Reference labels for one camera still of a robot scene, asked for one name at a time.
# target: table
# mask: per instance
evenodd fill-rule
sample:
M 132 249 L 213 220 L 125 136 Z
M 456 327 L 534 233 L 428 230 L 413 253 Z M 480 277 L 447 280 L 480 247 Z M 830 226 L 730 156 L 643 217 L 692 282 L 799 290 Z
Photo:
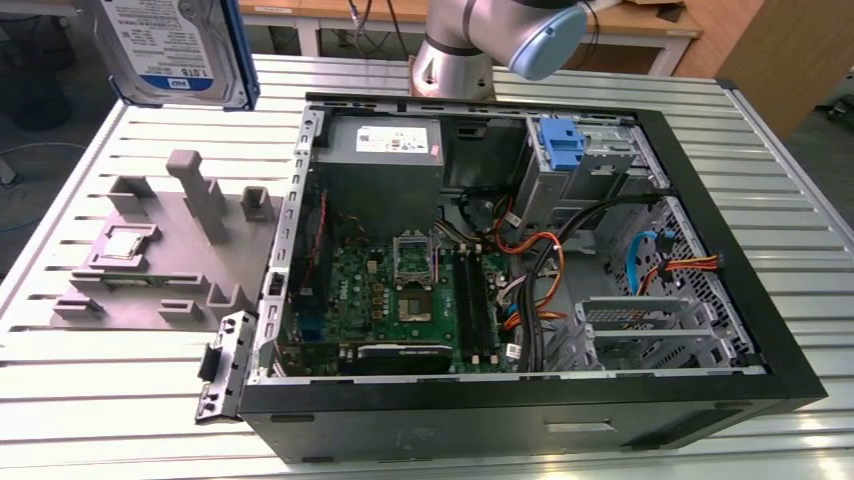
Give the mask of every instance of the table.
M 0 477 L 846 478 L 854 471 L 854 235 L 736 91 L 711 80 L 495 70 L 503 101 L 660 110 L 830 397 L 684 449 L 635 454 L 284 465 L 245 424 L 193 425 L 212 334 L 45 328 L 116 175 L 177 191 L 165 158 L 199 150 L 224 192 L 281 192 L 307 91 L 404 95 L 403 62 L 256 56 L 255 112 L 117 104 L 0 286 Z
M 357 0 L 355 3 L 359 11 L 364 11 L 367 1 Z M 403 32 L 424 33 L 428 3 L 429 0 L 395 0 L 395 13 Z M 4 11 L 44 15 L 75 14 L 71 0 L 0 0 L 0 12 Z M 670 23 L 655 16 L 655 11 L 655 8 L 623 3 L 599 12 L 599 44 L 660 49 L 648 74 L 668 76 L 691 39 L 702 35 L 703 29 L 687 12 L 682 13 L 679 22 Z M 317 32 L 321 28 L 355 29 L 345 0 L 240 0 L 240 12 L 247 25 L 295 28 L 301 54 L 311 57 L 320 55 Z M 393 31 L 384 1 L 373 2 L 369 18 L 365 24 L 368 31 Z M 590 43 L 590 33 L 582 41 Z

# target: yellow wire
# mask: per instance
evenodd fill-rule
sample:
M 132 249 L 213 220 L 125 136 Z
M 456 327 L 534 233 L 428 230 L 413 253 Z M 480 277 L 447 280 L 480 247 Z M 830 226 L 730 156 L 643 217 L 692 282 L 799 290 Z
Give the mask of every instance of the yellow wire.
M 716 255 L 711 255 L 708 257 L 699 257 L 699 258 L 686 258 L 684 260 L 671 260 L 670 262 L 667 262 L 667 265 L 672 265 L 674 263 L 679 264 L 679 263 L 704 262 L 704 261 L 716 260 L 716 259 L 718 259 Z

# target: expansion slot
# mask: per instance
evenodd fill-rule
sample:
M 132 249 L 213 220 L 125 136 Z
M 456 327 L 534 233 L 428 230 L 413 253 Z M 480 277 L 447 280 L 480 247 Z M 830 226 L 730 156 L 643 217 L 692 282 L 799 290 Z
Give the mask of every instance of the expansion slot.
M 479 362 L 495 353 L 480 255 L 453 255 L 453 287 L 461 356 Z

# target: green circuit board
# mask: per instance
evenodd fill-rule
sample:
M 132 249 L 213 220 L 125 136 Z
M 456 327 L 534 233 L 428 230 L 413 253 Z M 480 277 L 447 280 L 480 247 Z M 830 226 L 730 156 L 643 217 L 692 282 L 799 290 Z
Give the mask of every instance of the green circuit board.
M 393 286 L 391 247 L 348 246 L 337 249 L 321 339 L 315 344 L 301 344 L 304 364 L 309 365 L 313 375 L 335 375 L 337 345 L 363 342 L 439 343 L 453 349 L 453 372 L 506 371 L 504 365 L 490 362 L 472 364 L 460 357 L 453 252 L 437 250 L 436 256 L 437 281 L 429 290 L 416 285 L 407 285 L 399 290 Z M 400 270 L 417 272 L 429 268 L 423 258 L 424 255 L 416 252 L 401 255 Z M 484 275 L 491 279 L 506 271 L 504 257 L 499 254 L 483 255 L 482 265 Z M 494 336 L 498 344 L 498 326 Z

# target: floor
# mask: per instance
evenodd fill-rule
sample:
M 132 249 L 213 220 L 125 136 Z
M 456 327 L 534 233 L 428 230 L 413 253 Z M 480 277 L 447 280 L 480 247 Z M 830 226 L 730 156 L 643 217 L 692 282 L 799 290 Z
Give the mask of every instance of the floor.
M 95 48 L 73 23 L 67 32 L 77 61 L 57 72 L 57 78 L 73 105 L 72 118 L 60 127 L 32 133 L 16 128 L 0 116 L 0 152 L 41 142 L 88 145 L 112 108 L 116 97 Z M 407 50 L 413 54 L 420 39 L 415 35 L 404 37 Z M 299 54 L 296 32 L 287 28 L 251 27 L 249 42 L 256 53 Z M 339 36 L 335 32 L 324 32 L 321 43 L 327 56 L 361 56 L 349 34 Z M 405 58 L 393 34 L 385 37 L 383 33 L 372 33 L 369 41 L 361 39 L 360 46 L 371 58 Z M 830 123 L 823 113 L 816 111 L 804 120 L 786 146 L 843 218 L 854 223 L 854 130 Z M 16 186 L 0 188 L 0 280 L 32 234 L 32 222 L 44 215 L 80 155 L 81 150 L 69 146 L 33 147 L 0 155 L 20 175 Z M 9 231 L 21 225 L 28 226 Z

